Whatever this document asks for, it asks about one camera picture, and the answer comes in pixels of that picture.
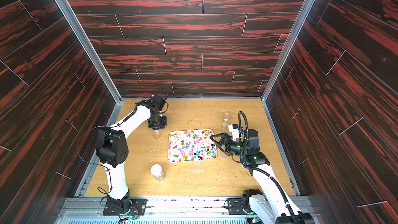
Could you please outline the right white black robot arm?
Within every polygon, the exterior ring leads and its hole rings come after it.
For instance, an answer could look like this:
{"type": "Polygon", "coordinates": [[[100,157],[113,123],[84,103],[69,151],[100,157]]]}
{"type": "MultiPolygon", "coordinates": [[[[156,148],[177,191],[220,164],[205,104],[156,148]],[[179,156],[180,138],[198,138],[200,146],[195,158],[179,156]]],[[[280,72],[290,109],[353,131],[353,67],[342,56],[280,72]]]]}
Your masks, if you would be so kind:
{"type": "Polygon", "coordinates": [[[258,131],[245,130],[242,142],[227,133],[212,135],[210,139],[226,155],[239,156],[239,162],[260,185],[245,190],[241,196],[243,210],[256,215],[264,224],[314,224],[310,213],[298,208],[277,180],[270,162],[260,151],[258,131]]]}

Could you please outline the jar with white lid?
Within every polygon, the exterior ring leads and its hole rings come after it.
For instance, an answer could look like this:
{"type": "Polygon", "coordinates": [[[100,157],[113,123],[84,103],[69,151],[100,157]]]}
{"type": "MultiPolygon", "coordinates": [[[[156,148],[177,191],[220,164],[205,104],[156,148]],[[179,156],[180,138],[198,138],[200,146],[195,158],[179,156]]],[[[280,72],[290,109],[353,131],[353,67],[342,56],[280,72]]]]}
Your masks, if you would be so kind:
{"type": "Polygon", "coordinates": [[[150,169],[150,173],[157,181],[163,181],[165,179],[163,168],[159,164],[154,164],[150,169]]]}

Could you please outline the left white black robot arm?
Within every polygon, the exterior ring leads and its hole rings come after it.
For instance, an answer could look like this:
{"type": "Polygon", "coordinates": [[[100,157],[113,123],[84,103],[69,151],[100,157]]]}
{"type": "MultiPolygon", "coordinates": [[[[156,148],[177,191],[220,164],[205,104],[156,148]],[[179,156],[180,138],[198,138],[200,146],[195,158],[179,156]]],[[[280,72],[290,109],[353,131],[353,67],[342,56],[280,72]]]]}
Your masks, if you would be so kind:
{"type": "Polygon", "coordinates": [[[114,125],[98,129],[95,153],[107,173],[107,204],[119,213],[126,213],[131,208],[124,171],[129,155],[127,138],[145,121],[152,130],[164,129],[167,125],[164,107],[168,107],[167,97],[153,95],[135,103],[134,109],[114,125]]]}

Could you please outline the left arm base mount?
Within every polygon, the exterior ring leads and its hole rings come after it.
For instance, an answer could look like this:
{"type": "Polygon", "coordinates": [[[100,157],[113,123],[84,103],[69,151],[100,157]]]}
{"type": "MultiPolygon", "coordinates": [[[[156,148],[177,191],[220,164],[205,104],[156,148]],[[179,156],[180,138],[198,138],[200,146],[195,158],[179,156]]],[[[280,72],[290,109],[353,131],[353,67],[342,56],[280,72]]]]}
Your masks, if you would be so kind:
{"type": "Polygon", "coordinates": [[[103,210],[104,216],[143,216],[147,206],[147,199],[116,200],[107,198],[103,210]]]}

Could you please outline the floral pattern tray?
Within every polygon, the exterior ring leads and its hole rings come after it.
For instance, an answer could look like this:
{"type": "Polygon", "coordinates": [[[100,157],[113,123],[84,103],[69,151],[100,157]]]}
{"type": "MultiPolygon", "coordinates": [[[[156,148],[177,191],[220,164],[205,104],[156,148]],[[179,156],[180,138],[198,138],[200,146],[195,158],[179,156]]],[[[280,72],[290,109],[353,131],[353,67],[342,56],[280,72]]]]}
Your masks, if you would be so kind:
{"type": "Polygon", "coordinates": [[[173,131],[169,133],[168,161],[170,163],[216,159],[217,147],[210,137],[213,129],[173,131]]]}

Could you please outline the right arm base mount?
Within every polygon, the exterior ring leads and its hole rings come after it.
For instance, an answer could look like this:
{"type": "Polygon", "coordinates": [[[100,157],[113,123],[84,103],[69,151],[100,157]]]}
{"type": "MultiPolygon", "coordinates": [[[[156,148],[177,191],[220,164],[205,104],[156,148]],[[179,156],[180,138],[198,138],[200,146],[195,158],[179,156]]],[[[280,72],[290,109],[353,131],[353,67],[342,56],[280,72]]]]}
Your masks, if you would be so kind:
{"type": "Polygon", "coordinates": [[[273,217],[272,208],[263,195],[228,198],[223,207],[228,210],[230,215],[257,215],[261,218],[265,217],[265,219],[273,217]]]}

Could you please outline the clear plastic candy jar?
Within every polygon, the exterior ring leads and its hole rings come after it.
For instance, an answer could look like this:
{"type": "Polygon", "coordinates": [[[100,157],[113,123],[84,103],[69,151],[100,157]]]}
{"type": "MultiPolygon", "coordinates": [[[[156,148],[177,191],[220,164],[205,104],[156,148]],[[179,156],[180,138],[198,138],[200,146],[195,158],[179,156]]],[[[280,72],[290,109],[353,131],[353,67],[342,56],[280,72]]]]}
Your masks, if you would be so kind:
{"type": "Polygon", "coordinates": [[[221,123],[221,128],[223,130],[228,130],[228,127],[230,125],[230,120],[231,120],[231,115],[228,113],[224,113],[222,115],[222,123],[221,123]]]}

